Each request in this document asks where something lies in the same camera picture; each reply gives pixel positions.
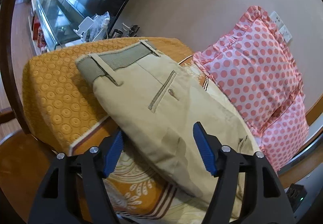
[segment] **metal screw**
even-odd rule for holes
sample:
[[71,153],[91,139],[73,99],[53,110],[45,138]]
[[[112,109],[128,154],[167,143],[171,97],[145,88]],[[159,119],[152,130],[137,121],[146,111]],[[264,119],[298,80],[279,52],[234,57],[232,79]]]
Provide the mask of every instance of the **metal screw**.
[[62,159],[65,157],[65,154],[64,153],[58,153],[57,156],[56,156],[58,159]]
[[97,153],[99,151],[99,148],[94,146],[90,148],[90,153]]
[[263,158],[263,157],[264,157],[264,153],[262,153],[261,151],[257,151],[257,152],[256,152],[256,156],[257,156],[258,158]]
[[229,146],[222,146],[222,151],[223,152],[230,152],[231,148]]

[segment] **pocket button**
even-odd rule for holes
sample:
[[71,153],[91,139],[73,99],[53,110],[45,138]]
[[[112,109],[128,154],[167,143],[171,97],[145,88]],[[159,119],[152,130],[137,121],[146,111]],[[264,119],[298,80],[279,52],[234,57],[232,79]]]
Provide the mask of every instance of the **pocket button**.
[[169,90],[168,90],[168,93],[169,93],[172,97],[175,97],[174,90],[169,89]]

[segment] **belt loop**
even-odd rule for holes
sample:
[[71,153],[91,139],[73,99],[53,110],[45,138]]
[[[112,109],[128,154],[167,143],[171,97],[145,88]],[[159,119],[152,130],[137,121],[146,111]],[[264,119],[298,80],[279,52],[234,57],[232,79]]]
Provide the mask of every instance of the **belt loop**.
[[151,51],[153,51],[153,53],[154,54],[156,54],[156,56],[160,56],[158,53],[157,53],[157,51],[151,46],[151,45],[149,45],[147,42],[146,42],[147,40],[140,40],[139,42],[141,43],[141,44],[143,44],[144,46],[146,46],[147,48],[149,48]]
[[91,53],[89,56],[107,73],[111,81],[116,86],[121,86],[123,84],[123,80],[119,77],[119,75],[113,71],[113,69],[103,61],[101,57],[97,54]]

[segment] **back pocket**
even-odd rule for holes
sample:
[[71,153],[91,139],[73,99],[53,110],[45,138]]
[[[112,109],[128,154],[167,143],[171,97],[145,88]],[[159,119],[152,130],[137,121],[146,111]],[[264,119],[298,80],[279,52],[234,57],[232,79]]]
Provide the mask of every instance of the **back pocket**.
[[169,85],[173,82],[174,78],[176,76],[176,72],[173,70],[168,78],[166,79],[165,83],[162,85],[162,87],[158,90],[157,94],[154,96],[152,99],[151,103],[148,106],[148,109],[151,110],[152,113],[155,113],[156,108],[160,102],[160,100],[163,98],[165,95],[166,91],[168,90]]

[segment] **red box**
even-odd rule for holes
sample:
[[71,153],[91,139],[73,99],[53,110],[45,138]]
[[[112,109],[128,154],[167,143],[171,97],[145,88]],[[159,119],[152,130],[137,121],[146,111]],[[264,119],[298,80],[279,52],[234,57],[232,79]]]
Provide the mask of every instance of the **red box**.
[[38,17],[35,15],[33,23],[33,40],[38,40],[38,28],[40,27],[40,22]]
[[37,47],[42,48],[46,46],[46,41],[44,37],[44,33],[41,27],[38,28],[38,39],[37,39]]

